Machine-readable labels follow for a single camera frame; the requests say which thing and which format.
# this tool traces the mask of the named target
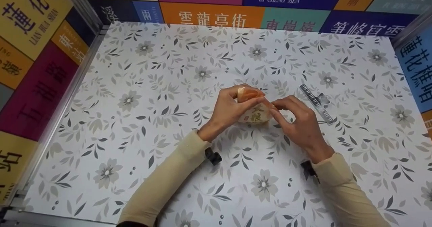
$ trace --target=sleeve cuff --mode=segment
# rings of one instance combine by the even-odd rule
[[[177,150],[188,160],[204,161],[204,150],[211,146],[207,141],[203,141],[197,134],[198,130],[192,130],[183,138]]]
[[[352,172],[344,157],[334,153],[332,157],[312,164],[323,187],[335,187],[353,181]]]

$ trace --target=hand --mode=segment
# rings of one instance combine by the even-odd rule
[[[220,90],[212,117],[198,131],[198,136],[202,140],[211,142],[225,129],[236,123],[247,110],[265,100],[263,97],[260,97],[237,103],[235,99],[237,98],[239,87],[250,86],[247,84],[240,84]]]
[[[278,110],[270,110],[284,134],[304,149],[313,163],[316,164],[333,155],[334,150],[325,142],[312,109],[293,95],[273,101],[273,104],[278,110],[290,110],[296,116],[296,120],[289,123]]]

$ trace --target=beige sleeve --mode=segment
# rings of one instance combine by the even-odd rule
[[[188,175],[205,159],[210,143],[190,132],[142,183],[121,212],[118,223],[132,221],[153,226],[157,215]]]
[[[329,159],[312,164],[321,182],[326,201],[346,227],[390,227],[352,177],[344,157],[334,153]]]

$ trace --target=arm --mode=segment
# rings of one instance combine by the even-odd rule
[[[296,116],[294,123],[289,123],[278,110],[271,110],[284,133],[308,154],[323,193],[339,221],[347,227],[390,226],[354,181],[344,157],[325,142],[313,110],[295,96],[273,104],[277,109],[290,110]]]
[[[158,166],[132,195],[123,209],[119,225],[143,224],[153,226],[163,206],[188,175],[205,159],[204,150],[226,128],[264,98],[236,103],[238,86],[219,92],[212,117],[199,131],[190,132],[174,152]]]

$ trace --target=white tablecloth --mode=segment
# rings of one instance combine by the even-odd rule
[[[26,210],[116,223],[176,143],[211,116],[219,90],[239,83],[269,100],[306,101],[301,84],[328,95],[336,123],[321,124],[324,137],[384,218],[432,224],[432,145],[388,38],[167,24],[111,26]],[[213,145],[223,161],[190,176],[161,226],[337,225],[300,167],[305,154],[275,125],[222,133]]]

